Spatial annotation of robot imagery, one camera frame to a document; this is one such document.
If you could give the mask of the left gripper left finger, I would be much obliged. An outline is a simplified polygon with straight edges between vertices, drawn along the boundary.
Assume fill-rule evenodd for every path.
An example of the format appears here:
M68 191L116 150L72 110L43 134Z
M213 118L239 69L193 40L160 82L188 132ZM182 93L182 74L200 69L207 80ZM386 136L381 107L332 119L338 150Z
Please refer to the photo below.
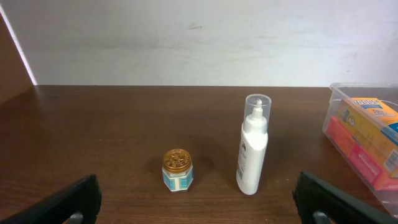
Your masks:
M94 224L101 208L102 193L94 174L72 183L1 223L63 223L74 214L82 223Z

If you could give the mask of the white spray bottle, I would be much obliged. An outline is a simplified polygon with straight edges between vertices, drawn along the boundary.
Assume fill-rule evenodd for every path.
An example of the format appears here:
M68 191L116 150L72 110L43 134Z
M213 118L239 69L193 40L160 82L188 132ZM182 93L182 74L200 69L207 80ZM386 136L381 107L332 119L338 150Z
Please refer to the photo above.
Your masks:
M242 193L254 195L259 186L266 148L271 99L251 94L245 99L236 181Z

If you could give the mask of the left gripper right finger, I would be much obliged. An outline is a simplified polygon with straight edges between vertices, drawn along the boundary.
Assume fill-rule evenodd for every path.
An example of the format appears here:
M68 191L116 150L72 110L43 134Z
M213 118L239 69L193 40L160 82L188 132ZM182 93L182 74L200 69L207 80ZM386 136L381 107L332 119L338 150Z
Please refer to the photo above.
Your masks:
M307 172L299 174L292 196L302 223L397 223L396 218Z

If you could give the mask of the small gold-lidded balm jar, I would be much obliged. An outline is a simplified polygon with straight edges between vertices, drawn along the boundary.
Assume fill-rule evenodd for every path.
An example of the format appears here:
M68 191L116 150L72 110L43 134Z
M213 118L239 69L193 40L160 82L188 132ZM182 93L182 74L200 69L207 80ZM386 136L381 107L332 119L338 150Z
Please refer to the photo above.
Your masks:
M171 192L187 191L193 181L190 153L184 149L166 152L163 157L162 175L164 184Z

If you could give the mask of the orange medicine box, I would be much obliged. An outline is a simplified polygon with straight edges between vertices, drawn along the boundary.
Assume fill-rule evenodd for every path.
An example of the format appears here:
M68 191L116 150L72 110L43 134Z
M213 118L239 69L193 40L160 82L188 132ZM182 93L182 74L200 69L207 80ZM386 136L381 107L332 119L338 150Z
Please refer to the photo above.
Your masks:
M388 176L387 171L377 164L370 153L366 152L355 141L336 116L330 117L326 134L374 190L397 191L397 179Z

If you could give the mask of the yellow blue medicine box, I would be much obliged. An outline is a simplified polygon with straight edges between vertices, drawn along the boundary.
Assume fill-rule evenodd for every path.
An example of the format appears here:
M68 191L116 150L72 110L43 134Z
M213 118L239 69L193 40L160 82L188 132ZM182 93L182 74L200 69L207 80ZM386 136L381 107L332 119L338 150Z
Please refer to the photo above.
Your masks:
M338 110L341 124L373 159L397 177L397 112L378 98L348 98Z

